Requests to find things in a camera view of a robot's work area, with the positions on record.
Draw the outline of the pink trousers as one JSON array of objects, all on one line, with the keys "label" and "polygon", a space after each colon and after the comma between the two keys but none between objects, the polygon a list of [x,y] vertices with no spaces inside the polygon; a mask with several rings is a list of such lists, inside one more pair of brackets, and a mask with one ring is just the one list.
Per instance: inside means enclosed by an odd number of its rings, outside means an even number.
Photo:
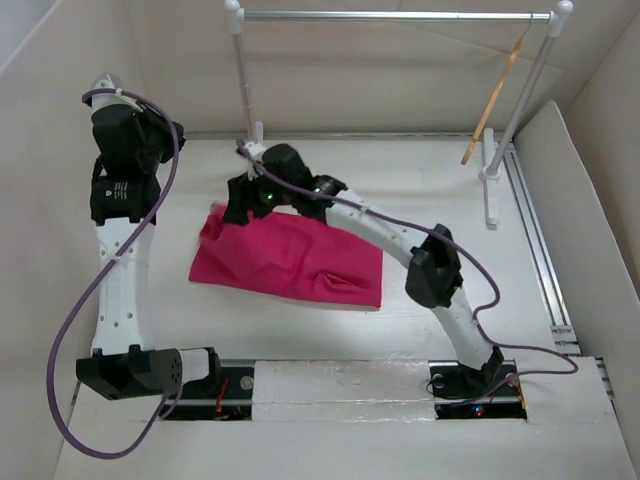
[{"label": "pink trousers", "polygon": [[383,252],[346,231],[287,213],[223,220],[216,202],[199,234],[189,280],[298,301],[382,304]]}]

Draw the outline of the wooden clothes hanger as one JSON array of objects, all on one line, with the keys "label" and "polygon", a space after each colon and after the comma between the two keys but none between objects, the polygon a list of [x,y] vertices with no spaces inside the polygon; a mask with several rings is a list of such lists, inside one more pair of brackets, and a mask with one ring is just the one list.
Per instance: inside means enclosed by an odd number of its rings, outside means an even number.
[{"label": "wooden clothes hanger", "polygon": [[465,150],[465,153],[461,159],[461,164],[462,165],[466,165],[477,145],[477,143],[480,140],[481,134],[484,130],[484,128],[487,125],[487,122],[491,116],[491,113],[493,111],[493,109],[495,108],[495,105],[497,103],[497,100],[504,88],[504,85],[507,81],[507,78],[509,77],[514,64],[516,62],[516,60],[518,59],[519,55],[520,55],[520,51],[522,49],[522,45],[524,43],[524,37],[526,36],[525,33],[523,33],[521,35],[521,37],[516,41],[513,49],[511,50],[511,53],[507,59],[507,62],[504,66],[504,69],[502,71],[502,73],[500,74],[498,81],[487,101],[487,104],[482,112],[482,115],[475,127],[475,130],[471,136],[471,140],[469,141],[469,144],[467,145],[467,148]]}]

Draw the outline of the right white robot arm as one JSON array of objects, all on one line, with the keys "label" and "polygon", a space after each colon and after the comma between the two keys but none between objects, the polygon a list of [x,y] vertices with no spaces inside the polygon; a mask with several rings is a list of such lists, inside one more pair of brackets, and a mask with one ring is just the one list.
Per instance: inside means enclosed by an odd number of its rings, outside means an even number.
[{"label": "right white robot arm", "polygon": [[240,141],[236,151],[249,165],[227,183],[225,222],[245,226],[279,206],[290,206],[305,218],[383,250],[405,268],[407,295],[429,309],[447,334],[467,391],[483,394],[497,384],[504,357],[481,333],[463,288],[463,252],[447,227],[438,224],[422,231],[376,211],[340,180],[312,174],[289,144],[265,147]]}]

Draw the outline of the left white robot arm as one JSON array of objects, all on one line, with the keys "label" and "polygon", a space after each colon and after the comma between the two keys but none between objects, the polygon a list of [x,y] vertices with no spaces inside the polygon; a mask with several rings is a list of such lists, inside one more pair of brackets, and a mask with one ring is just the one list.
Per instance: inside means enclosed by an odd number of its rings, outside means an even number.
[{"label": "left white robot arm", "polygon": [[151,322],[148,269],[161,197],[156,172],[183,145],[183,129],[149,108],[125,104],[97,109],[91,121],[99,156],[90,213],[100,264],[111,269],[98,286],[91,354],[77,360],[77,378],[108,400],[171,396],[182,388],[212,396],[223,382],[215,350],[159,349]]}]

